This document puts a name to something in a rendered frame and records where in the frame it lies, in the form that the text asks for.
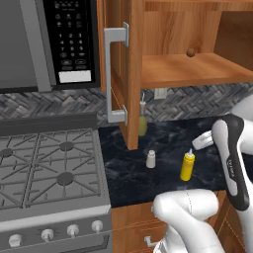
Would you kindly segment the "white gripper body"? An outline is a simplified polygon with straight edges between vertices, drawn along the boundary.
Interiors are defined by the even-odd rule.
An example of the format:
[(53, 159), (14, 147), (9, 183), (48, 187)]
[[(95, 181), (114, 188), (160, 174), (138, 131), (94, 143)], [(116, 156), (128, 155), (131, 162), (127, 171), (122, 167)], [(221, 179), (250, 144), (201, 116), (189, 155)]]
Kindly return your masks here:
[(213, 145), (213, 140), (211, 136), (211, 131), (206, 131), (196, 137), (193, 141), (192, 144), (196, 150), (204, 149), (206, 147), (209, 147)]

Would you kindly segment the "yellow mustard bottle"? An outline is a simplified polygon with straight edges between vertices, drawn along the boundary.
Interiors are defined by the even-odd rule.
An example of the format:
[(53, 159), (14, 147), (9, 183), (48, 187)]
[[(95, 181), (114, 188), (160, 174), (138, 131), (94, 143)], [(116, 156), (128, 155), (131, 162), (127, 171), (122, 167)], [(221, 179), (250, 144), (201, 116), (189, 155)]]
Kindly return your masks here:
[(193, 149), (190, 149), (188, 152), (184, 154), (182, 168), (180, 172), (180, 179), (187, 182), (191, 179), (194, 163), (195, 163), (195, 154)]

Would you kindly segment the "white shaker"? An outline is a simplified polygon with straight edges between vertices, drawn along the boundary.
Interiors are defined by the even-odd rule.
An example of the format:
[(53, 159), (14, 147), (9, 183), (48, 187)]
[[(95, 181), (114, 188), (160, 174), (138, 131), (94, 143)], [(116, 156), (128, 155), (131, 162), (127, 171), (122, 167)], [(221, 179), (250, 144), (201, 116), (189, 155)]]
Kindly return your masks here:
[(146, 158), (146, 167), (147, 168), (154, 168), (155, 167), (155, 151), (149, 150)]

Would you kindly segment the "wooden base cabinet door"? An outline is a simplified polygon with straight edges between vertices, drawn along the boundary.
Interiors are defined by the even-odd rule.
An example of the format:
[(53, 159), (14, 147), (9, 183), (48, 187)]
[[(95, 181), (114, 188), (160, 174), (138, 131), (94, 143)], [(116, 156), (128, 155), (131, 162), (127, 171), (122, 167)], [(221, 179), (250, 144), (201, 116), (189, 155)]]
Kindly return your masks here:
[(246, 253), (242, 229), (235, 208), (231, 205), (226, 191), (217, 191), (218, 212), (208, 219), (225, 253)]

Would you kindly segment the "olive oil bottle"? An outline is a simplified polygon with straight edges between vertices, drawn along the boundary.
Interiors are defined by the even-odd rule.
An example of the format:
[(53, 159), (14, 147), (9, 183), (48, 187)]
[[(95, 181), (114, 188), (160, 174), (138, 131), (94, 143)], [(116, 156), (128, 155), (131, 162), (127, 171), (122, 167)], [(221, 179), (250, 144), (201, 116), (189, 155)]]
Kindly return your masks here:
[(140, 100), (140, 110), (139, 110), (139, 118), (138, 118), (138, 135), (144, 136), (147, 131), (147, 119), (145, 114), (145, 106), (146, 102), (144, 98)]

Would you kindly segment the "white stove knob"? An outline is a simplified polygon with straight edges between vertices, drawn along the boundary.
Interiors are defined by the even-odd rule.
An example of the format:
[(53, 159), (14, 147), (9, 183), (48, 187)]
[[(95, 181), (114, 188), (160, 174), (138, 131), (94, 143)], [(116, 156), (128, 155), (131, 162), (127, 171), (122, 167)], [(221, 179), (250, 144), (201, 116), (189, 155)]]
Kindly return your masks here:
[(49, 242), (54, 236), (54, 232), (52, 229), (45, 229), (42, 231), (42, 239), (45, 242)]
[(67, 234), (74, 238), (79, 233), (79, 227), (77, 224), (71, 224), (67, 227)]
[(103, 229), (103, 223), (100, 220), (95, 220), (92, 222), (92, 229), (99, 233)]
[(13, 234), (9, 238), (9, 245), (11, 247), (19, 247), (22, 242), (22, 236), (20, 234)]

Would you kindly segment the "grey gas stove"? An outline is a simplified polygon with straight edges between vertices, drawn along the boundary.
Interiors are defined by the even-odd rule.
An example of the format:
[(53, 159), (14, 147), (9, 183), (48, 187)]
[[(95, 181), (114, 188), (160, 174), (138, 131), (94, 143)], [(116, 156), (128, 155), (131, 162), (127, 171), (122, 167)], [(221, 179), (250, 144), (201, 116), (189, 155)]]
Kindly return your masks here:
[[(71, 224), (79, 227), (74, 238)], [(49, 242), (45, 229), (54, 232)], [(13, 234), (22, 236), (19, 247), (9, 245)], [(113, 253), (94, 113), (0, 121), (0, 253)]]

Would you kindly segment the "black microwave oven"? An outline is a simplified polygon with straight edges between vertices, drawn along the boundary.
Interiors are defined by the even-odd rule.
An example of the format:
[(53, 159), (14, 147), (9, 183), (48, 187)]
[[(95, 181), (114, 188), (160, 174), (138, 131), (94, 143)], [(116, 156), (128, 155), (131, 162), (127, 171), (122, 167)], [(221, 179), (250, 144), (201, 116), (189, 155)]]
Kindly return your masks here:
[(100, 85), (96, 0), (0, 0), (0, 94)]

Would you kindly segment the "white wall outlet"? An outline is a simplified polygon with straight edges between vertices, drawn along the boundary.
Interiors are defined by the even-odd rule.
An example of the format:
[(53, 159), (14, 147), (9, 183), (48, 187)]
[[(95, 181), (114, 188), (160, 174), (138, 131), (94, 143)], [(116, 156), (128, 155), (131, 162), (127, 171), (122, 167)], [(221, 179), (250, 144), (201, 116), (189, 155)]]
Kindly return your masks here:
[(167, 89), (166, 88), (157, 88), (154, 90), (154, 99), (165, 99), (167, 97)]

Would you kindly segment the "open wooden wall cabinet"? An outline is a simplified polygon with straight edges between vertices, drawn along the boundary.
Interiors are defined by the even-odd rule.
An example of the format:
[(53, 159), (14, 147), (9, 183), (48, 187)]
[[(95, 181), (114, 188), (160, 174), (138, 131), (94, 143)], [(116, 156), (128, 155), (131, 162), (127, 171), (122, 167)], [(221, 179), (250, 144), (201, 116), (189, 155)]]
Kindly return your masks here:
[(145, 0), (143, 35), (143, 88), (253, 81), (253, 0)]

